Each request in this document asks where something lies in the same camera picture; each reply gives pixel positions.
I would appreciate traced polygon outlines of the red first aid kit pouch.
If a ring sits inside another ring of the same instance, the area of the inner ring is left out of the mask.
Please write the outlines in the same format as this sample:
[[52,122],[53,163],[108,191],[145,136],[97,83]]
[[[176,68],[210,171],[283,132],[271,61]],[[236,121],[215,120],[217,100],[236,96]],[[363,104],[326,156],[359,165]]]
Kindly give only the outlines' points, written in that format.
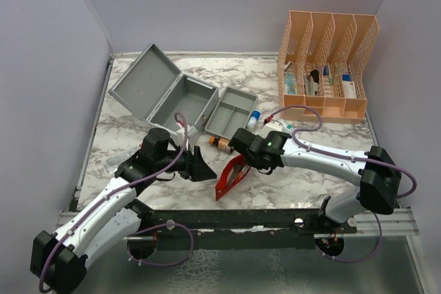
[[232,158],[225,166],[215,186],[215,200],[220,200],[249,173],[251,167],[243,155]]

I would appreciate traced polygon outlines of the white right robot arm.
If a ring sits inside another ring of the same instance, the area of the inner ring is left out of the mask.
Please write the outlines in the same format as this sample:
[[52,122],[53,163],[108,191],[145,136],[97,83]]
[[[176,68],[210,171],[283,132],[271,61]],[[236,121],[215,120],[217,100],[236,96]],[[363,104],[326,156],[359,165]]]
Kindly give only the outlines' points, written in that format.
[[325,199],[316,216],[318,228],[331,233],[341,223],[363,211],[391,215],[401,172],[387,151],[344,151],[308,142],[296,142],[288,133],[270,131],[266,137],[246,129],[236,130],[229,143],[245,157],[247,165],[271,173],[277,167],[295,167],[340,178],[353,185],[338,196]]

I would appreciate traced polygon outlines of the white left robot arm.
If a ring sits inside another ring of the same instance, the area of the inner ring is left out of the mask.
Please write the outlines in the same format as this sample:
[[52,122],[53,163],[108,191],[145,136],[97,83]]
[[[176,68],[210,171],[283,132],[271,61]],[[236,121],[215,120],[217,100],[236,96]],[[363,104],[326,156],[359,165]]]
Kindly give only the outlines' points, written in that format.
[[140,148],[122,162],[102,192],[71,221],[53,233],[41,231],[33,240],[30,271],[39,291],[72,293],[82,282],[92,259],[113,240],[134,232],[145,235],[152,218],[128,206],[163,173],[178,173],[192,182],[213,180],[199,147],[173,144],[170,133],[150,129]]

